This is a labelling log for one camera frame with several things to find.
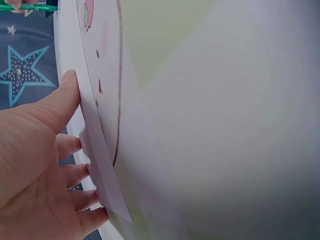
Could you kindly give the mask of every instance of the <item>hand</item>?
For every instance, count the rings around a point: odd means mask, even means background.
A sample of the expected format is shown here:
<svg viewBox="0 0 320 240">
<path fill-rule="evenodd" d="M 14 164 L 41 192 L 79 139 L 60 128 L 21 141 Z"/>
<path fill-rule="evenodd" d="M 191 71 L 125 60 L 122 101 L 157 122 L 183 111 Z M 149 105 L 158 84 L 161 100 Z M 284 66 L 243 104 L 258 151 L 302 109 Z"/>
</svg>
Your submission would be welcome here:
<svg viewBox="0 0 320 240">
<path fill-rule="evenodd" d="M 81 149 L 59 134 L 80 102 L 73 70 L 60 87 L 36 103 L 0 111 L 0 239 L 79 240 L 108 215 L 95 191 L 68 191 L 88 175 L 86 165 L 59 166 Z"/>
<path fill-rule="evenodd" d="M 25 12 L 24 10 L 20 10 L 19 9 L 21 7 L 22 2 L 26 3 L 26 4 L 37 4 L 38 0 L 25 0 L 25 1 L 22 1 L 22 0 L 4 0 L 4 2 L 6 4 L 9 4 L 12 7 L 14 7 L 14 10 L 12 11 L 13 13 L 21 14 L 21 13 Z"/>
</svg>

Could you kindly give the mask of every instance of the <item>white paper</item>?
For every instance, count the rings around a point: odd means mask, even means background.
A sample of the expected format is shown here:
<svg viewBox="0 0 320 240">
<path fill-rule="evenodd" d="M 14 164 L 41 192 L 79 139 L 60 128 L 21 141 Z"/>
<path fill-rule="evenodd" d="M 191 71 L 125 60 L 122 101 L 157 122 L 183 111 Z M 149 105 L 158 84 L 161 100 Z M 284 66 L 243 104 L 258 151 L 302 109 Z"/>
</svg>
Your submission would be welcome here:
<svg viewBox="0 0 320 240">
<path fill-rule="evenodd" d="M 82 144 L 90 158 L 90 176 L 97 187 L 100 203 L 129 222 L 132 222 L 122 195 L 115 170 L 99 120 L 95 98 L 81 41 L 75 1 L 62 1 L 55 26 L 56 50 L 62 73 L 75 69 L 81 95 L 81 107 L 85 119 L 73 119 L 73 132 L 83 133 Z"/>
</svg>

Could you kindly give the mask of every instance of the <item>star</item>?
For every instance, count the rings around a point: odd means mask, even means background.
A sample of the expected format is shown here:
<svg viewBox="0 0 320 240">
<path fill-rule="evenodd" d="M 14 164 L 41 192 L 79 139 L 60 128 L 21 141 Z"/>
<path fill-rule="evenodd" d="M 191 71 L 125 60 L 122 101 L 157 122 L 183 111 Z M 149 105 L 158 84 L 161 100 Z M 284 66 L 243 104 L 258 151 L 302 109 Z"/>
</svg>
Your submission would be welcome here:
<svg viewBox="0 0 320 240">
<path fill-rule="evenodd" d="M 26 18 L 26 17 L 28 17 L 30 14 L 32 14 L 34 11 L 33 10 L 25 10 L 24 11 L 24 17 Z"/>
<path fill-rule="evenodd" d="M 49 46 L 21 56 L 8 45 L 8 69 L 0 73 L 0 84 L 9 86 L 9 105 L 12 107 L 26 86 L 56 87 L 35 67 Z"/>
<path fill-rule="evenodd" d="M 17 31 L 15 30 L 15 25 L 7 26 L 6 28 L 8 29 L 8 34 L 12 34 L 12 36 L 15 35 L 15 32 Z"/>
</svg>

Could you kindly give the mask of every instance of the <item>pink marking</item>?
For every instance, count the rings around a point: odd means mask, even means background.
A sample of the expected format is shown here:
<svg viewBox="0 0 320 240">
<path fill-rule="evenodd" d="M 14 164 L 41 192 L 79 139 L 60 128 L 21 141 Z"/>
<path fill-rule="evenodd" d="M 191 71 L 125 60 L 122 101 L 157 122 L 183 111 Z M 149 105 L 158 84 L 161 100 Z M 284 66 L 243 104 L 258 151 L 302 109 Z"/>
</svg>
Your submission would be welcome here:
<svg viewBox="0 0 320 240">
<path fill-rule="evenodd" d="M 88 27 L 91 27 L 92 19 L 94 18 L 95 0 L 85 0 L 85 5 L 88 8 Z"/>
</svg>

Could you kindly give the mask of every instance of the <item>dark blue fabric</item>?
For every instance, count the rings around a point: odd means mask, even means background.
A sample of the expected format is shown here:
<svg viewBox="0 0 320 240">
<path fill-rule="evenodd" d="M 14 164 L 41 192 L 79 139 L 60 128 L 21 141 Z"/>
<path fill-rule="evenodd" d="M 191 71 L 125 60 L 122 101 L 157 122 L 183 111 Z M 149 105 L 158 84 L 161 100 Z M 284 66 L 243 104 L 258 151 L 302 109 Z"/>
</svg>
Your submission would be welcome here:
<svg viewBox="0 0 320 240">
<path fill-rule="evenodd" d="M 0 110 L 39 101 L 58 85 L 53 16 L 0 12 Z M 73 156 L 60 161 L 74 163 Z M 81 184 L 74 189 L 83 190 Z M 101 237 L 95 231 L 85 239 Z"/>
</svg>

